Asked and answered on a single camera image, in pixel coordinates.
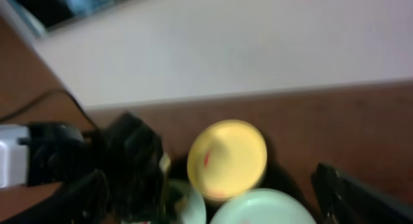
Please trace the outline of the yellow plate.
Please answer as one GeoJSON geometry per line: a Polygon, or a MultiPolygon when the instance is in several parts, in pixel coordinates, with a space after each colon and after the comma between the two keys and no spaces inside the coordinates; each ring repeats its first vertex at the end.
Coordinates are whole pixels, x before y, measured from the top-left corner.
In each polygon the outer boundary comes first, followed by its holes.
{"type": "Polygon", "coordinates": [[[186,170],[209,203],[224,203],[256,188],[267,170],[267,144],[246,121],[229,119],[206,128],[193,142],[186,170]]]}

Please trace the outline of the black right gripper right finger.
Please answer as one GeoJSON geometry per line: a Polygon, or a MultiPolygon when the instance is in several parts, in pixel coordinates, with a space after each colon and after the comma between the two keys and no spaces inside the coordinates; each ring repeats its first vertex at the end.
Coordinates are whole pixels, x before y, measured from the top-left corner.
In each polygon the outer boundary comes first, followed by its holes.
{"type": "Polygon", "coordinates": [[[412,207],[324,163],[311,175],[323,223],[412,224],[412,207]]]}

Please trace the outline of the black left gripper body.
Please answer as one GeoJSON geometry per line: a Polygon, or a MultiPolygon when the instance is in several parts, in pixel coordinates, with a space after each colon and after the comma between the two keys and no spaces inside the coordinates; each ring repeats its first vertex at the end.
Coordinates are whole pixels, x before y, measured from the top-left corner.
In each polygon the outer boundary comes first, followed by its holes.
{"type": "Polygon", "coordinates": [[[19,144],[29,149],[30,186],[66,185],[100,170],[110,191],[106,215],[125,221],[163,217],[161,138],[137,116],[124,113],[106,129],[89,132],[68,123],[31,123],[28,129],[19,144]]]}

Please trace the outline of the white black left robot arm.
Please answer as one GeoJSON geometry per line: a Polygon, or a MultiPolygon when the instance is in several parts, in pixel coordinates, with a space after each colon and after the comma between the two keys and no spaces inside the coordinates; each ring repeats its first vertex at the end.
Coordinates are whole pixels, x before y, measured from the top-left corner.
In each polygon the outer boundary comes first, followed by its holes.
{"type": "Polygon", "coordinates": [[[1,126],[1,187],[60,182],[44,201],[9,223],[100,223],[161,219],[160,137],[124,113],[101,130],[69,123],[1,126]]]}

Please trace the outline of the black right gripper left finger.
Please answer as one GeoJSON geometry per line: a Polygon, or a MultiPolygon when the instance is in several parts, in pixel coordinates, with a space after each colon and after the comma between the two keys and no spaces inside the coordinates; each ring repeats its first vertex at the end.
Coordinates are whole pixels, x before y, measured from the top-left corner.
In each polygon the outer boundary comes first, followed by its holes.
{"type": "Polygon", "coordinates": [[[95,170],[63,185],[43,201],[2,221],[3,224],[98,224],[105,219],[110,197],[105,174],[95,170]]]}

